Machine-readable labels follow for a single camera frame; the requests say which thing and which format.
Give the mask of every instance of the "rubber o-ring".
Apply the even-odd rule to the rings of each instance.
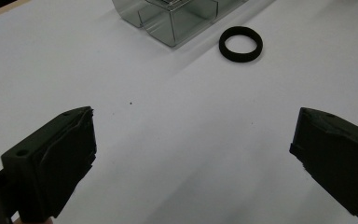
[[[246,35],[250,37],[257,44],[257,47],[249,53],[237,53],[229,50],[226,46],[226,40],[234,35]],[[251,28],[234,26],[225,30],[225,32],[223,32],[220,36],[219,49],[223,56],[232,62],[247,63],[253,61],[261,54],[261,50],[263,49],[263,40],[261,39],[261,36]]]

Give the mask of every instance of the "transparent acrylic box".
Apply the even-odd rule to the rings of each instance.
[[[113,0],[123,20],[174,47],[246,0]]]

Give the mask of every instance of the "black rubber ring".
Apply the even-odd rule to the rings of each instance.
[[[226,40],[234,35],[246,35],[254,40],[257,44],[257,47],[254,51],[249,53],[237,53],[229,50],[226,47]],[[235,63],[247,63],[256,59],[260,54],[261,50],[263,49],[263,40],[261,36],[254,30],[248,27],[243,26],[234,26],[225,30],[222,33],[219,40],[219,49],[220,52],[225,56],[227,59],[231,60]]]

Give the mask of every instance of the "clear plastic container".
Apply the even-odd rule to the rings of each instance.
[[[246,0],[113,0],[120,16],[174,47],[201,32]]]

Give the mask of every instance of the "white table surface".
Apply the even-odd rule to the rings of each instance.
[[[255,62],[220,54],[234,25]],[[83,105],[97,160],[57,224],[358,223],[289,153],[301,106],[358,125],[358,0],[250,0],[176,50],[109,0],[0,15],[0,155]]]

